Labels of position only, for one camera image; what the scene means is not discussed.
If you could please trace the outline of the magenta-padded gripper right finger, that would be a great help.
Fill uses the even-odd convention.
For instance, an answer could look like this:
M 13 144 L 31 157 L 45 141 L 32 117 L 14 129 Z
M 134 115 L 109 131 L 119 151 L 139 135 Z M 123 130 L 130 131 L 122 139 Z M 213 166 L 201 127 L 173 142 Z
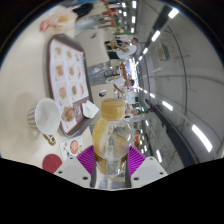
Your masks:
M 146 157 L 134 147 L 129 147 L 125 171 L 128 188 L 140 188 L 165 176 L 167 172 L 155 157 Z

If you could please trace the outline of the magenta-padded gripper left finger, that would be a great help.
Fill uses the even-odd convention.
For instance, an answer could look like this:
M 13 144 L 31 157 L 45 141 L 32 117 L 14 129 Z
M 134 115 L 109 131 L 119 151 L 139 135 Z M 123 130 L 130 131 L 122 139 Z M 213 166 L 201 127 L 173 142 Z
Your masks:
M 96 184 L 94 147 L 89 146 L 76 157 L 69 156 L 54 174 L 81 187 L 94 188 Z

